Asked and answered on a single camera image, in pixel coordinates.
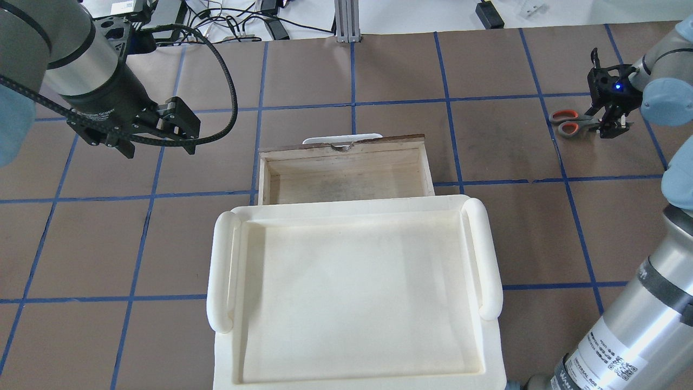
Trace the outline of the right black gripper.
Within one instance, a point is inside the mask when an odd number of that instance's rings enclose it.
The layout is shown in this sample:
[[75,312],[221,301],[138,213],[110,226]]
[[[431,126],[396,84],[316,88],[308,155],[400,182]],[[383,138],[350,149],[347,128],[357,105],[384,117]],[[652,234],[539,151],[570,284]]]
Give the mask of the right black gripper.
[[605,111],[597,126],[599,138],[613,139],[630,131],[633,121],[629,119],[629,115],[643,101],[643,92],[636,89],[630,81],[630,76],[636,74],[638,68],[632,64],[602,67],[597,48],[591,51],[591,62],[592,68],[587,74],[591,108],[587,109],[587,114],[595,116],[602,108],[618,109],[617,115],[612,111]]

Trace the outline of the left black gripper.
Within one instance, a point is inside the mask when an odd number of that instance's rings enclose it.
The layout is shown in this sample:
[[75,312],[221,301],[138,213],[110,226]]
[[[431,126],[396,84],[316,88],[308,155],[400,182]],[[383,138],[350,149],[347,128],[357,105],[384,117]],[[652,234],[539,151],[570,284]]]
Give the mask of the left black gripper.
[[177,96],[163,104],[152,101],[126,114],[121,122],[115,121],[114,113],[108,119],[96,120],[72,109],[67,124],[90,146],[114,148],[128,159],[134,158],[137,144],[183,148],[188,155],[195,155],[201,129],[201,120]]

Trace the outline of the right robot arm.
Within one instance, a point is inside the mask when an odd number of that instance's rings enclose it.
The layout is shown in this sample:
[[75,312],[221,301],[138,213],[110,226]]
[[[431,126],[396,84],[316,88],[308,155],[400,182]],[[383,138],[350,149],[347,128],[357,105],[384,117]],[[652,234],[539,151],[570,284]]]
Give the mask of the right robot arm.
[[[634,109],[661,126],[691,122],[691,16],[678,22],[633,64],[602,67],[591,53],[591,108],[551,115],[559,135],[594,131],[613,139],[629,130]],[[551,375],[537,374],[508,389],[666,389],[692,360],[691,140],[674,154],[661,190],[666,236],[639,266],[577,347]]]

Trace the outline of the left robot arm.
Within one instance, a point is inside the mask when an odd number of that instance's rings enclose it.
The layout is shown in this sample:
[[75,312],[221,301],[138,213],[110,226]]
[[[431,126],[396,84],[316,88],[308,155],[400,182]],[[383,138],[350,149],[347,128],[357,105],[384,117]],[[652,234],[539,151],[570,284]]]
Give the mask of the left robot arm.
[[129,21],[116,23],[123,36],[109,39],[105,23],[94,22],[78,1],[2,2],[2,166],[12,163],[43,106],[66,119],[91,146],[105,145],[125,158],[136,144],[183,148],[227,136],[238,118],[236,87],[214,42],[185,24],[151,32],[185,30],[214,55],[228,88],[231,116],[225,127],[200,136],[200,119],[180,97],[159,105],[126,64]]

